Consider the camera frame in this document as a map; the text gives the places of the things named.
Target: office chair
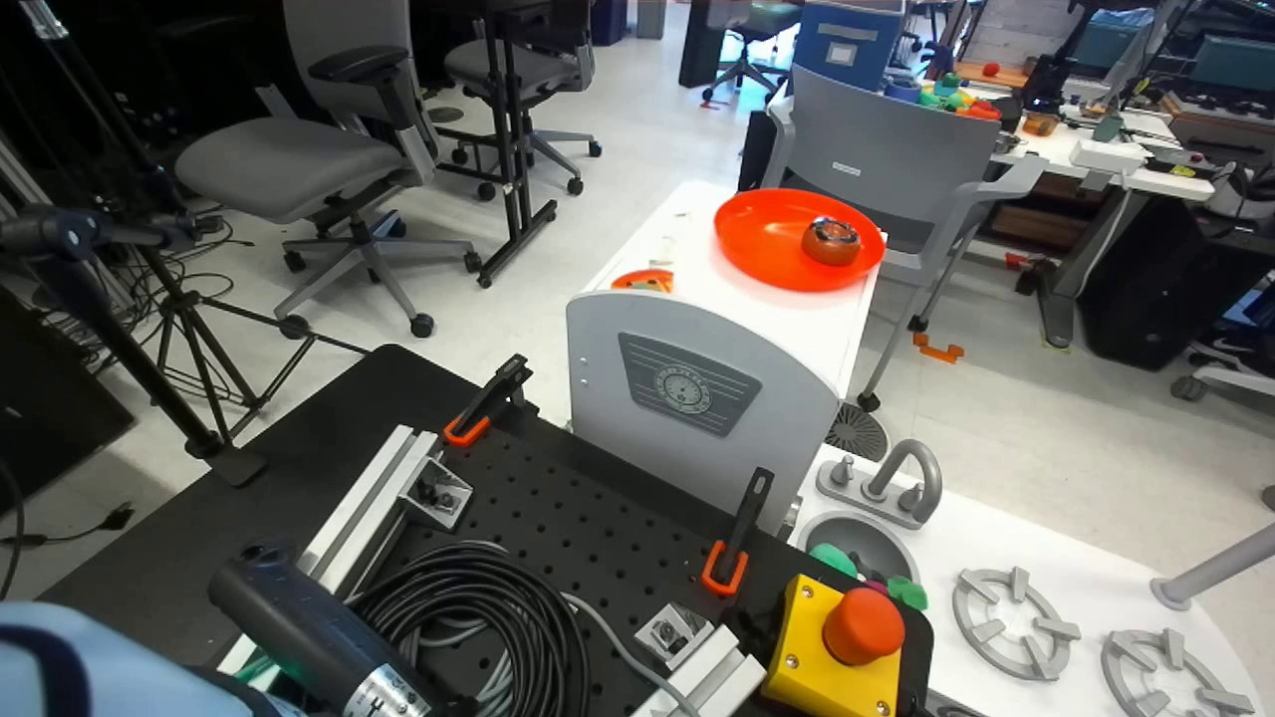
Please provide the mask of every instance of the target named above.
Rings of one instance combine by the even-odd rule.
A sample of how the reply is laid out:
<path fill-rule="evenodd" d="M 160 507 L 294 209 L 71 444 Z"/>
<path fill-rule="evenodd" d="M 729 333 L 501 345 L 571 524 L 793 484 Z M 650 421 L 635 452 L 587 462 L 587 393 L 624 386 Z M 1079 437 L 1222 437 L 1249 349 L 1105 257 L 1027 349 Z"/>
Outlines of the office chair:
<path fill-rule="evenodd" d="M 434 320 L 412 301 L 387 257 L 477 272 L 477 255 L 462 239 L 416 239 L 399 216 L 379 209 L 384 199 L 429 174 L 416 99 L 412 0 L 284 0 L 284 18 L 299 74 L 340 128 L 245 118 L 195 140 L 177 160 L 177 174 L 225 208 L 319 228 L 319 239 L 284 244 L 291 272 L 323 264 L 275 316 L 291 316 L 367 268 L 412 320 L 412 333 L 428 337 Z M 372 140 L 364 118 L 396 128 L 399 146 Z"/>
<path fill-rule="evenodd" d="M 515 74 L 519 74 L 515 117 L 523 122 L 519 135 L 526 142 L 523 152 L 526 154 L 537 152 L 551 162 L 557 162 L 571 174 L 567 191 L 581 196 L 587 191 L 581 170 L 553 142 L 587 142 L 591 154 L 600 154 L 600 142 L 587 130 L 537 130 L 530 122 L 530 107 L 547 102 L 557 90 L 587 90 L 595 85 L 595 41 L 591 41 L 595 0 L 496 0 L 496 12 L 519 16 L 519 29 L 512 41 L 515 41 Z M 505 67 L 489 71 L 489 53 L 486 53 L 486 41 L 477 34 L 448 53 L 448 71 L 462 90 L 484 95 L 489 102 Z"/>
<path fill-rule="evenodd" d="M 802 18 L 802 5 L 789 0 L 729 0 L 725 29 L 740 34 L 740 57 L 720 63 L 720 74 L 703 90 L 703 102 L 712 102 L 720 85 L 763 85 L 767 102 L 793 78 L 786 67 L 755 63 L 751 47 L 780 34 Z"/>
<path fill-rule="evenodd" d="M 1027 196 L 1044 162 L 1025 160 L 988 184 L 996 122 L 898 102 L 802 63 L 793 89 L 793 102 L 767 107 L 777 135 L 763 184 L 813 188 L 869 209 L 889 235 L 879 273 L 914 286 L 907 316 L 898 320 L 869 386 L 855 393 L 855 407 L 871 413 L 879 407 L 875 382 L 903 329 L 919 349 L 959 360 L 955 345 L 930 345 L 930 316 L 974 239 L 967 229 L 994 204 Z"/>

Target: black pegboard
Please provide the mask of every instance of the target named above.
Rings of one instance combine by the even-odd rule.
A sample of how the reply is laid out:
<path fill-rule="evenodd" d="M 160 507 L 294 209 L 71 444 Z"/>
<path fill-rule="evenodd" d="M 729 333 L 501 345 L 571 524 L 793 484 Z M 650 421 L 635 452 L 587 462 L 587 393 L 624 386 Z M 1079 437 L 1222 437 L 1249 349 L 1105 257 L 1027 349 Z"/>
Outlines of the black pegboard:
<path fill-rule="evenodd" d="M 624 636 L 624 645 L 650 656 L 635 634 L 667 602 L 689 604 L 707 617 L 717 617 L 725 604 L 696 591 L 696 569 L 729 518 L 639 474 L 635 466 L 606 466 L 600 452 L 587 462 L 563 462 L 563 443 L 553 435 L 489 435 L 469 452 L 449 452 L 449 470 L 474 480 L 474 502 L 458 528 L 437 528 L 434 522 L 412 522 L 399 541 L 387 551 L 379 569 L 399 573 L 424 553 L 434 553 L 456 541 L 500 541 L 515 560 L 551 580 L 587 599 L 606 622 Z M 769 609 L 767 599 L 780 599 L 780 580 L 798 569 L 802 553 L 763 536 L 755 544 L 756 565 L 740 599 L 755 609 Z M 654 686 L 640 681 L 595 630 L 591 617 L 578 617 L 587 636 L 591 664 L 591 714 L 622 717 L 635 714 Z M 434 656 L 444 677 L 456 686 L 484 686 L 496 664 L 496 648 L 474 641 L 448 656 Z"/>

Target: yellow box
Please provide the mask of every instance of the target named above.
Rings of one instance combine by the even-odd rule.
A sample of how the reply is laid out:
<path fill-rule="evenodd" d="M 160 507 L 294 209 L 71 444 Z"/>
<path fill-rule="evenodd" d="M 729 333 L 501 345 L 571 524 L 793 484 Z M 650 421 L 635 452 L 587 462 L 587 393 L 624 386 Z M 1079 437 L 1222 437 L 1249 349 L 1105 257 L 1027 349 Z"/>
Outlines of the yellow box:
<path fill-rule="evenodd" d="M 786 630 L 763 694 L 818 717 L 894 717 L 899 695 L 899 652 L 841 664 L 824 648 L 824 617 L 841 592 L 798 573 L 786 592 Z"/>

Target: floor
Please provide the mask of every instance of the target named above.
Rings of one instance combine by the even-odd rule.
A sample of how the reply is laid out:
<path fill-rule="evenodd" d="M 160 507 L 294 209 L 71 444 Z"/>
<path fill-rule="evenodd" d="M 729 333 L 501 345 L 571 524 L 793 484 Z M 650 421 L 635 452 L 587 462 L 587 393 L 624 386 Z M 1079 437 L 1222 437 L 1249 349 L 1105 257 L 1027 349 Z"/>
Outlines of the floor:
<path fill-rule="evenodd" d="M 756 89 L 745 89 L 740 99 L 720 90 L 712 107 L 703 107 L 696 90 L 679 89 L 682 22 L 684 5 L 668 5 L 667 41 L 599 47 L 595 89 L 537 111 L 542 128 L 599 130 L 606 154 L 581 160 L 591 188 L 578 199 L 563 191 L 563 174 L 534 168 L 534 196 L 563 204 L 557 223 L 489 292 L 474 286 L 458 268 L 403 272 L 412 294 L 437 320 L 434 337 L 412 337 L 403 316 L 364 273 L 327 292 L 308 308 L 308 320 L 347 342 L 403 342 L 474 382 L 512 349 L 523 349 L 534 367 L 530 398 L 547 418 L 567 421 L 567 297 L 679 184 L 735 184 L 745 107 L 763 99 Z M 484 107 L 458 95 L 434 102 L 468 107 L 468 122 L 484 122 Z M 469 235 L 500 229 L 496 208 L 474 204 L 462 184 L 408 191 L 399 208 L 412 223 L 429 220 Z M 266 228 L 237 216 L 237 235 L 249 244 L 229 244 L 195 268 L 231 273 L 231 301 L 266 312 L 294 284 L 279 264 L 275 239 L 304 235 L 304 228 Z M 1270 401 L 1206 393 L 1189 407 L 1168 393 L 1185 367 L 1149 375 L 1105 361 L 1083 345 L 1053 349 L 1039 342 L 1036 308 L 1012 292 L 1012 277 L 994 264 L 967 264 L 955 273 L 938 312 L 938 337 L 959 337 L 967 360 L 939 367 L 914 349 L 899 353 L 879 386 L 879 421 L 894 437 L 923 437 L 959 494 L 1162 573 L 1270 522 L 1255 496 L 1275 480 Z M 211 324 L 257 378 L 266 378 L 291 345 L 264 328 L 218 316 Z M 885 324 L 875 320 L 869 324 L 859 371 L 879 342 Z M 352 361 L 355 353 L 319 345 L 250 435 Z M 141 413 L 141 427 L 71 478 L 35 494 L 29 507 L 33 528 L 81 528 L 118 502 L 156 511 L 202 474 L 122 375 L 106 375 L 106 386 Z M 16 592 L 35 599 L 106 541 L 106 532 L 96 532 L 29 553 Z M 1269 560 L 1206 592 L 1203 604 L 1237 641 L 1255 686 L 1265 686 L 1265 706 L 1275 714 L 1270 591 L 1275 565 Z"/>

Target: orange bowl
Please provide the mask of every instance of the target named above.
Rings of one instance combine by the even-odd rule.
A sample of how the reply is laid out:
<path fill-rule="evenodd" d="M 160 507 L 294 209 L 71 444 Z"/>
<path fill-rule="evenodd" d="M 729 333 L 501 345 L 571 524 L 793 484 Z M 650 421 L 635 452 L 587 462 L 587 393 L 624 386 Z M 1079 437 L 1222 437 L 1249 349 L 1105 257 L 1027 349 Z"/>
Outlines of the orange bowl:
<path fill-rule="evenodd" d="M 808 223 L 820 216 L 853 228 L 855 255 L 849 264 L 820 264 L 802 247 Z M 879 228 L 863 209 L 818 191 L 740 191 L 717 208 L 712 223 L 717 247 L 739 272 L 786 292 L 841 292 L 871 273 L 885 257 Z"/>

